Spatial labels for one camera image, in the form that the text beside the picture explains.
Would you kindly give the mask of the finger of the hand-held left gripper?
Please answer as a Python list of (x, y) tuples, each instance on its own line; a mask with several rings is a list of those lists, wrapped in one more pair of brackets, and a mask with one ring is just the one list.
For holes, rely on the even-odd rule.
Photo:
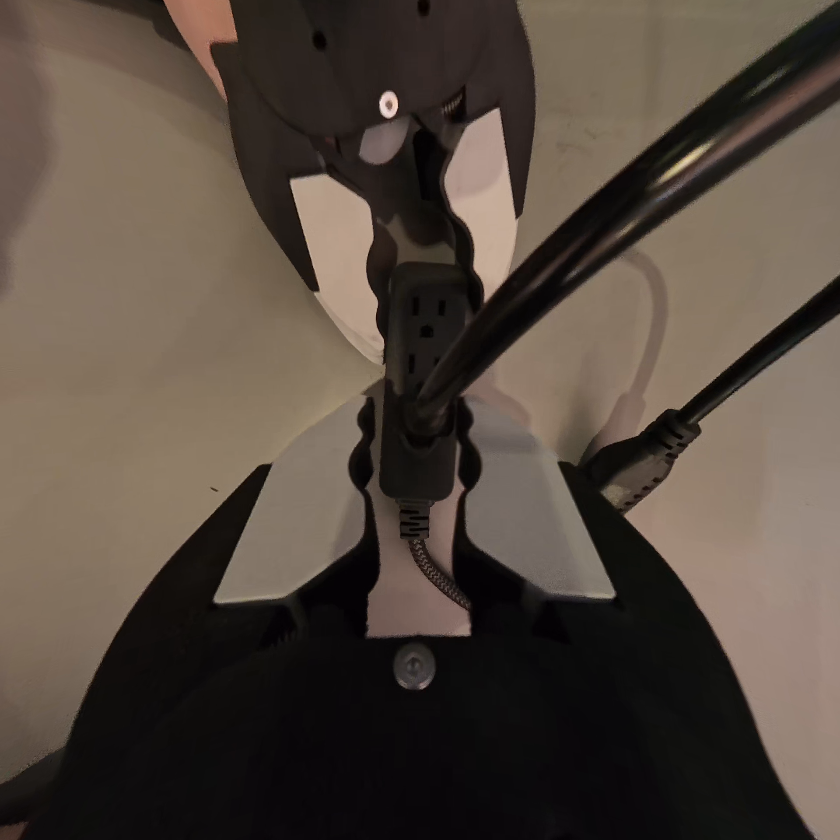
[(379, 300), (367, 269), (375, 237), (369, 204), (328, 170), (294, 177), (290, 189), (318, 287), (315, 298), (342, 336), (366, 360), (382, 365)]
[(501, 110), (459, 126), (451, 139), (453, 149), (419, 129), (414, 158), (421, 196), (441, 216), (470, 305), (480, 309), (508, 278), (518, 235)]

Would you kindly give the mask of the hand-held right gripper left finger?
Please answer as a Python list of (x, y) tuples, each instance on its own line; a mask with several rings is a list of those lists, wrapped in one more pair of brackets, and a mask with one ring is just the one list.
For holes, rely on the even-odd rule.
[(266, 481), (213, 597), (280, 602), (354, 550), (365, 534), (373, 477), (370, 396), (342, 404), (298, 435)]

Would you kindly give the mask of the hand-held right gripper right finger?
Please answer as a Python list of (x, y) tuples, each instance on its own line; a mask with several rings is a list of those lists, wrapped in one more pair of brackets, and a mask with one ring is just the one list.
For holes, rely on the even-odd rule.
[(557, 455), (487, 401), (468, 395), (462, 407), (458, 477), (469, 543), (543, 595), (613, 600)]

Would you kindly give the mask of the black power strip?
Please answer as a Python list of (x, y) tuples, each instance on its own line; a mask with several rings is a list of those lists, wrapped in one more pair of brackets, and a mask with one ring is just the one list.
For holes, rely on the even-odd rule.
[(405, 410), (464, 329), (470, 315), (467, 278), (455, 266), (412, 262), (390, 280), (385, 384), (380, 433), (380, 487), (400, 504), (446, 499), (455, 484), (457, 408), (441, 434), (407, 429)]

